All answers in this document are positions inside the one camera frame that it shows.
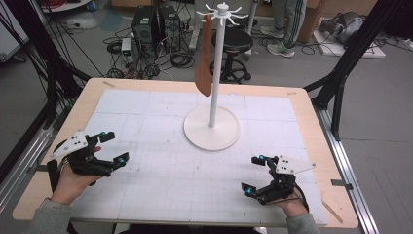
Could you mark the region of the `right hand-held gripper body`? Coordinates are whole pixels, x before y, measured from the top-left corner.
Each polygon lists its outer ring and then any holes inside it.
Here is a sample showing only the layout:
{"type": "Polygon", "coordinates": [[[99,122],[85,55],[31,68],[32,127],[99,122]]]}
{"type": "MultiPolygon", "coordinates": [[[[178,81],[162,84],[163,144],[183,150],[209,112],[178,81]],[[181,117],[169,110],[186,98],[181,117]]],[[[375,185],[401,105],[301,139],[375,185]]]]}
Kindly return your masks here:
{"type": "Polygon", "coordinates": [[[261,205],[267,205],[280,198],[286,198],[297,187],[295,174],[302,173],[316,167],[315,163],[306,162],[296,158],[278,156],[279,161],[274,167],[269,167],[273,180],[269,185],[263,187],[269,189],[269,194],[264,197],[264,201],[259,201],[261,205]]]}

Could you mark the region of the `black computer tower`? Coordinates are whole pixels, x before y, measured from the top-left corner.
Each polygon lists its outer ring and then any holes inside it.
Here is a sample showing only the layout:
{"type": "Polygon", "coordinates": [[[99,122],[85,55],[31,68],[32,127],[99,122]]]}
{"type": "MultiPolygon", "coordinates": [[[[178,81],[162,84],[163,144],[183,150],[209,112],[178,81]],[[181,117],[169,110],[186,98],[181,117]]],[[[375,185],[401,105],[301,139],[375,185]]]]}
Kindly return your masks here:
{"type": "Polygon", "coordinates": [[[154,59],[157,55],[156,44],[160,40],[156,8],[154,6],[138,6],[131,28],[138,51],[154,59]]]}
{"type": "Polygon", "coordinates": [[[180,50],[180,17],[173,6],[158,9],[162,43],[169,52],[180,50]]]}

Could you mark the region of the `person's left hand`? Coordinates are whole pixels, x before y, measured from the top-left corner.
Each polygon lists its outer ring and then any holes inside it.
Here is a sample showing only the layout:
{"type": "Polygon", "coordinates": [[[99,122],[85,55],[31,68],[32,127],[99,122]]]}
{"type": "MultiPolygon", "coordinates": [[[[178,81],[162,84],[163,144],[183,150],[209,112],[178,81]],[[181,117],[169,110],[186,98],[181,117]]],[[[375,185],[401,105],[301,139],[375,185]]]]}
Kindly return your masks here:
{"type": "Polygon", "coordinates": [[[52,202],[70,206],[83,191],[92,183],[99,180],[98,175],[75,174],[69,164],[62,167],[60,178],[50,200],[52,202]]]}

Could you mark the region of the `white round table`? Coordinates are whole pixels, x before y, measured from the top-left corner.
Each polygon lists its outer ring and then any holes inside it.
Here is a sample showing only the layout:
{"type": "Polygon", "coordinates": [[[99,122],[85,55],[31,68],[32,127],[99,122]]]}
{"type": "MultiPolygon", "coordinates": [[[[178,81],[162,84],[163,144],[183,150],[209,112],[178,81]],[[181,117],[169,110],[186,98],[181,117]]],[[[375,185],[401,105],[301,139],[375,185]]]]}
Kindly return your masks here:
{"type": "Polygon", "coordinates": [[[41,10],[44,13],[57,13],[68,10],[84,7],[86,10],[93,12],[96,10],[96,4],[94,0],[50,0],[45,3],[40,1],[41,10]]]}

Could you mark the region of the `white metal post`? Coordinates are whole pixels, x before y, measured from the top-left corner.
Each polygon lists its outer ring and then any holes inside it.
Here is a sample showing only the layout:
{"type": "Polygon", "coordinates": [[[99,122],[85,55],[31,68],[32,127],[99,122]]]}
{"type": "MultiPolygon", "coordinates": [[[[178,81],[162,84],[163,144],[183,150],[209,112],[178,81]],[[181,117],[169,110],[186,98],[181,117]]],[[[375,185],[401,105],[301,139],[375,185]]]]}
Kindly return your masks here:
{"type": "MultiPolygon", "coordinates": [[[[252,30],[252,27],[253,27],[253,22],[254,22],[254,17],[255,17],[258,2],[259,2],[259,0],[252,0],[250,11],[249,11],[248,25],[247,25],[247,28],[246,28],[246,32],[251,37],[252,37],[251,30],[252,30]]],[[[246,61],[248,61],[249,57],[251,56],[251,48],[248,51],[244,52],[244,57],[245,57],[246,61]]]]}
{"type": "Polygon", "coordinates": [[[200,10],[200,1],[201,0],[194,0],[194,26],[193,26],[193,30],[192,30],[192,35],[191,35],[191,39],[189,42],[189,50],[191,52],[194,52],[197,48],[197,43],[198,43],[198,39],[199,39],[199,34],[200,34],[200,15],[198,14],[198,11],[200,10]]]}

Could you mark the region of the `black metal bracket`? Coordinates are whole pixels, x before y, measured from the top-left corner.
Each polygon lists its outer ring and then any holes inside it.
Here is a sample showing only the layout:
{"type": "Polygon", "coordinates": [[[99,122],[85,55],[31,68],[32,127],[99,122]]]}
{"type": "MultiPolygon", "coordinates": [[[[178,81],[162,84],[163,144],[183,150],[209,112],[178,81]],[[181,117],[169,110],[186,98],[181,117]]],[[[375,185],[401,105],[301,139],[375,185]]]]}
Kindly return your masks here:
{"type": "Polygon", "coordinates": [[[342,180],[342,179],[332,179],[331,180],[331,184],[333,186],[342,186],[344,187],[346,190],[353,190],[353,186],[351,183],[347,183],[346,181],[342,180]]]}
{"type": "Polygon", "coordinates": [[[48,170],[47,165],[37,165],[37,166],[32,166],[30,167],[27,172],[29,174],[35,174],[36,172],[46,172],[48,170]]]}

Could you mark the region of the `aluminium rail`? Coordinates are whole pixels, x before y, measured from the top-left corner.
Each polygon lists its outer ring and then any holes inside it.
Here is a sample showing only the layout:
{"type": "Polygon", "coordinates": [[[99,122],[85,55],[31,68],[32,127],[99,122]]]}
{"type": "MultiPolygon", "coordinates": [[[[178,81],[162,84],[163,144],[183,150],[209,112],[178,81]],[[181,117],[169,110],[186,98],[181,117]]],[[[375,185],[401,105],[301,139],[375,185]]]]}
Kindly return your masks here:
{"type": "Polygon", "coordinates": [[[332,152],[332,157],[341,176],[341,181],[347,190],[354,211],[356,212],[359,226],[364,234],[380,234],[358,184],[356,174],[354,173],[353,167],[346,154],[344,145],[340,140],[335,138],[333,132],[330,130],[332,118],[327,110],[319,110],[315,108],[315,112],[319,118],[319,123],[323,129],[330,151],[332,152]]]}
{"type": "Polygon", "coordinates": [[[17,162],[12,166],[5,179],[0,183],[0,214],[6,209],[23,182],[30,169],[46,149],[48,142],[53,137],[52,128],[40,129],[22,148],[18,154],[17,162]]]}

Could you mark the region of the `black metal frame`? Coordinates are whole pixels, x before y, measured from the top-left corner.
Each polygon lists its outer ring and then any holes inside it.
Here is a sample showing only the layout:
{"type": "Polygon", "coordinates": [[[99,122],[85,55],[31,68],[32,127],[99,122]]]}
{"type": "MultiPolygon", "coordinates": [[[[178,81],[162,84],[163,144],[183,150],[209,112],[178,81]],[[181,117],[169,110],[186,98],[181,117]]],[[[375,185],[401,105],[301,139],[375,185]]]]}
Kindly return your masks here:
{"type": "Polygon", "coordinates": [[[60,100],[76,99],[82,88],[75,77],[89,81],[91,76],[67,62],[57,50],[37,12],[28,0],[3,0],[27,35],[44,65],[31,58],[40,78],[47,81],[47,104],[43,112],[46,127],[50,127],[56,118],[56,106],[60,100]]]}
{"type": "Polygon", "coordinates": [[[340,140],[341,109],[347,78],[402,2],[403,0],[378,0],[332,71],[304,87],[307,92],[320,88],[319,93],[312,98],[312,104],[320,110],[326,110],[329,102],[334,99],[330,130],[338,140],[340,140]]]}

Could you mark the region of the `person's right hand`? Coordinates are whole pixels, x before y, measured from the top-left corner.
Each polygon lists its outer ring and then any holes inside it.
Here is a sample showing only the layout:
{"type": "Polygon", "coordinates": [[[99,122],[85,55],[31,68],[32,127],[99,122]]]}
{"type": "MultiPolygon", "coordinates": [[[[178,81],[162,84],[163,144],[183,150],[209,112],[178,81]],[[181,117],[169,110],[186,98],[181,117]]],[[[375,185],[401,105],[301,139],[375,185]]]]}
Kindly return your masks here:
{"type": "Polygon", "coordinates": [[[280,207],[287,217],[297,217],[309,212],[303,204],[303,196],[297,188],[294,188],[293,192],[286,198],[273,201],[272,205],[280,207]]]}

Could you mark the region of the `clear plastic bag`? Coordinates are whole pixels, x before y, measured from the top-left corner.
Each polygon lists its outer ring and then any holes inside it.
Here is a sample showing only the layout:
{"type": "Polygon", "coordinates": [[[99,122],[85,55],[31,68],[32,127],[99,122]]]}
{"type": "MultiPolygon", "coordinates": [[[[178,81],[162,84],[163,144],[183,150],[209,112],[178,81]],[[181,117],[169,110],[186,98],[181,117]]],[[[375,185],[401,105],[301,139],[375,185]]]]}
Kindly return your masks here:
{"type": "Polygon", "coordinates": [[[93,18],[73,18],[66,21],[66,25],[71,29],[93,29],[97,27],[97,20],[93,18]]]}

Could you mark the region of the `grey power supply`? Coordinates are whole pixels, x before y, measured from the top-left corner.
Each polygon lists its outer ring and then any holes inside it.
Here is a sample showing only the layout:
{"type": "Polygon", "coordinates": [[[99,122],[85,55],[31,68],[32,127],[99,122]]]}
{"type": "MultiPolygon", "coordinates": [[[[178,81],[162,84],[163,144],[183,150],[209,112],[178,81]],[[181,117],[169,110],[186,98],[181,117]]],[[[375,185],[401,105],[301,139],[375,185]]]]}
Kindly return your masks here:
{"type": "Polygon", "coordinates": [[[126,64],[132,63],[131,38],[122,39],[121,53],[126,64]]]}

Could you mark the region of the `orange rice spatula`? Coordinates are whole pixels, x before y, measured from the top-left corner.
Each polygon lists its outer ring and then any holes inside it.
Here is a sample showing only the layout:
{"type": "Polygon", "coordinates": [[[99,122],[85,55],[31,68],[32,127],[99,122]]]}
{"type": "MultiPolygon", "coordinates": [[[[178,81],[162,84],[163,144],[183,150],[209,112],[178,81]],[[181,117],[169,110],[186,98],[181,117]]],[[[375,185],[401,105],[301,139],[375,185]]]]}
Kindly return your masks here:
{"type": "Polygon", "coordinates": [[[212,84],[209,70],[211,28],[211,15],[205,15],[203,20],[202,57],[196,68],[195,84],[198,90],[206,97],[211,95],[212,84]]]}

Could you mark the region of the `grey bag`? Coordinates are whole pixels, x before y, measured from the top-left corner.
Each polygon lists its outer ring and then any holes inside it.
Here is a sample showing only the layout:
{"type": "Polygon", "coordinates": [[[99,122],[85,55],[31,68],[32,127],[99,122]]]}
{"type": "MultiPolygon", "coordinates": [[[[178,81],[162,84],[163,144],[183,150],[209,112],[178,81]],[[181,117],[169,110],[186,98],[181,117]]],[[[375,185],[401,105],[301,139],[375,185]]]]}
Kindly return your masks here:
{"type": "Polygon", "coordinates": [[[320,24],[320,32],[328,32],[338,42],[346,45],[360,30],[365,21],[365,17],[355,13],[338,13],[332,19],[323,20],[320,24]]]}

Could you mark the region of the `black round stool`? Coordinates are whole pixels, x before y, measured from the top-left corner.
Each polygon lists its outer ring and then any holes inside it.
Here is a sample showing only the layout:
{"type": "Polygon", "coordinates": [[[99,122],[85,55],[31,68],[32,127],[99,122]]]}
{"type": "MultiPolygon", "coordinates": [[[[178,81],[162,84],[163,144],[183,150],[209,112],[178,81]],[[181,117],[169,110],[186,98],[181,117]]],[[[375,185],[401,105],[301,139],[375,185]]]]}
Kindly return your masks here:
{"type": "Polygon", "coordinates": [[[222,59],[220,69],[221,83],[238,83],[242,80],[250,80],[251,75],[247,67],[236,56],[243,54],[253,46],[252,37],[241,29],[227,27],[225,30],[223,52],[226,57],[222,59]]]}

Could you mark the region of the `white hook stand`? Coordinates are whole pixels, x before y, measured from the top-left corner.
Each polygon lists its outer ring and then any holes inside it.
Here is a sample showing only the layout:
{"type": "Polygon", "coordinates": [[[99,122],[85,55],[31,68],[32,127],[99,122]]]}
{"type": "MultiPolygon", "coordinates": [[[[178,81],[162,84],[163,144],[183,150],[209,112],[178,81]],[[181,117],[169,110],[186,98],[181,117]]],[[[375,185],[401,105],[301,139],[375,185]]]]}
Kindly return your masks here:
{"type": "Polygon", "coordinates": [[[215,9],[209,5],[206,7],[209,13],[199,12],[199,15],[211,15],[211,20],[219,19],[216,29],[214,68],[211,74],[211,104],[210,106],[198,106],[189,112],[183,127],[185,135],[194,145],[204,150],[219,151],[232,146],[241,133],[238,118],[229,109],[218,106],[226,20],[235,24],[232,17],[244,19],[246,15],[239,16],[238,11],[241,7],[230,10],[225,2],[218,4],[215,9]]]}

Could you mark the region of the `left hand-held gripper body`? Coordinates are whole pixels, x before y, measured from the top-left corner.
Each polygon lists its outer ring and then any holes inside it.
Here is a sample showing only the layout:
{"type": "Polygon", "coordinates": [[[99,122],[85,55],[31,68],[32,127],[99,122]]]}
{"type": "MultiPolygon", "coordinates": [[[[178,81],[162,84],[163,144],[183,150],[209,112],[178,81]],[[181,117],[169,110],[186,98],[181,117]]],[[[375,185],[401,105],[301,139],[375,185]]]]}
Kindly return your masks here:
{"type": "Polygon", "coordinates": [[[110,161],[97,159],[95,154],[96,144],[92,136],[79,130],[67,140],[62,141],[54,150],[51,159],[64,156],[73,172],[82,176],[110,176],[110,161]]]}

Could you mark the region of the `cardboard box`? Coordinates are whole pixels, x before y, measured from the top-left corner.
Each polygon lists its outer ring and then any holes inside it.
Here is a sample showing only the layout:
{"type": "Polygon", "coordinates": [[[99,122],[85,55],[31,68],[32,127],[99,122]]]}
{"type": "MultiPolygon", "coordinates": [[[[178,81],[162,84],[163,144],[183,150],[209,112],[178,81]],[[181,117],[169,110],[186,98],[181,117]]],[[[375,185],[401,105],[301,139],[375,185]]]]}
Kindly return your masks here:
{"type": "Polygon", "coordinates": [[[307,0],[304,21],[297,38],[298,42],[307,43],[310,41],[319,23],[322,7],[323,0],[307,0]]]}

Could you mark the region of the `white grid mat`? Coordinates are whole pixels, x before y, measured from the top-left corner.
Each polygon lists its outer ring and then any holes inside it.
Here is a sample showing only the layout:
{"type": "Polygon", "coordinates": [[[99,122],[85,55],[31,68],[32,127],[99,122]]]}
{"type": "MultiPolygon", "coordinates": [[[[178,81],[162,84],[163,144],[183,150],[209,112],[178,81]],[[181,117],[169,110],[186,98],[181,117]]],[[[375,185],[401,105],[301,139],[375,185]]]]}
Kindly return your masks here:
{"type": "Polygon", "coordinates": [[[184,119],[209,100],[196,93],[107,90],[87,133],[114,133],[97,156],[129,153],[128,163],[87,189],[73,204],[73,218],[126,222],[183,222],[277,226],[283,212],[262,206],[242,190],[266,186],[271,176],[252,157],[307,158],[298,121],[286,97],[222,95],[241,135],[231,147],[206,151],[184,134],[184,119]]]}

